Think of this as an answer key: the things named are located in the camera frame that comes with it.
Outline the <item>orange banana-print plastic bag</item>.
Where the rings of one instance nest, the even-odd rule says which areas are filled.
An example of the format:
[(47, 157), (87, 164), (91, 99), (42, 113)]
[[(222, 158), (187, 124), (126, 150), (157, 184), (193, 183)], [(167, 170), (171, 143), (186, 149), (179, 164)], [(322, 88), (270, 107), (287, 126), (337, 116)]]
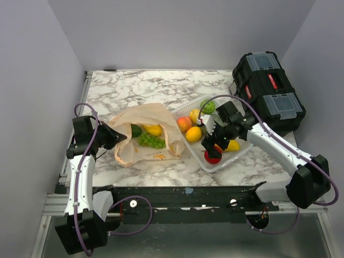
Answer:
[(126, 167), (139, 161), (176, 160), (185, 148), (175, 118), (161, 103), (131, 107), (108, 125), (127, 137), (114, 147), (115, 160)]

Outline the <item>red tomato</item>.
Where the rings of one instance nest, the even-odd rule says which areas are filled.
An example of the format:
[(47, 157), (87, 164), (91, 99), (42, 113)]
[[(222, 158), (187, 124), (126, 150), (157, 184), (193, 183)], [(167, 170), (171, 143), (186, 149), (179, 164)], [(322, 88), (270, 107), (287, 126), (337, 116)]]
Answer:
[(222, 152), (219, 152), (219, 157), (210, 157), (208, 151), (204, 152), (204, 159), (210, 164), (217, 164), (222, 160)]

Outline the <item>green grape bunch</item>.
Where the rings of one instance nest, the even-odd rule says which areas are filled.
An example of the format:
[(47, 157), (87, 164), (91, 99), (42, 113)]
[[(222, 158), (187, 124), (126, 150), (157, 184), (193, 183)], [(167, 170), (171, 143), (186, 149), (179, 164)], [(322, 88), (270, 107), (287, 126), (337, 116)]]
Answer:
[(138, 137), (138, 144), (142, 147), (150, 147), (156, 149), (163, 149), (166, 147), (166, 143), (163, 139), (150, 135), (146, 132), (143, 132)]

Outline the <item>yellow mango front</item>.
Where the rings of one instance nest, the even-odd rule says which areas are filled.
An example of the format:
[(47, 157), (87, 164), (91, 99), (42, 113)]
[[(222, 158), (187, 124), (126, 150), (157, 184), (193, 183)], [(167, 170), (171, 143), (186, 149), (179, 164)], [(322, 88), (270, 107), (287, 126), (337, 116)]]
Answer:
[(163, 129), (160, 125), (143, 125), (143, 128), (148, 134), (156, 137), (160, 136), (163, 132)]

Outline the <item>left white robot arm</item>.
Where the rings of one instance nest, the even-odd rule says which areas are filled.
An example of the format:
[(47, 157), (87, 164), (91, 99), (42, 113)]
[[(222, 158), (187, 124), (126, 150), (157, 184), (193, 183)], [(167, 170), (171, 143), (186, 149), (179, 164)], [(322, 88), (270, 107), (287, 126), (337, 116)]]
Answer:
[(63, 217), (56, 219), (55, 230), (69, 255), (93, 250), (108, 242), (106, 217), (119, 207), (119, 199), (110, 187), (93, 191), (92, 177), (100, 148), (111, 150), (126, 136), (104, 122), (92, 125), (92, 116), (72, 120), (74, 142), (66, 151), (69, 161), (70, 189)]

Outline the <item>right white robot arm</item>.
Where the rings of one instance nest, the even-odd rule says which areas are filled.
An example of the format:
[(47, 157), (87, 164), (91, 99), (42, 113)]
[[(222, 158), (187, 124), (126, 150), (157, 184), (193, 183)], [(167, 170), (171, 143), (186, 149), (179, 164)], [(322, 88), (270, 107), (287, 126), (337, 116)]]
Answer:
[(312, 156), (298, 149), (266, 123), (259, 122), (252, 112), (242, 115), (233, 102), (226, 102), (216, 112), (221, 124), (209, 114), (200, 114), (197, 118), (197, 124), (207, 131), (202, 145), (209, 158), (221, 158), (220, 150), (225, 149), (230, 140), (240, 138), (262, 149), (289, 174), (284, 181), (258, 183), (254, 193), (247, 197), (252, 210), (258, 211), (269, 202), (292, 202), (306, 209), (330, 191), (328, 161), (322, 155)]

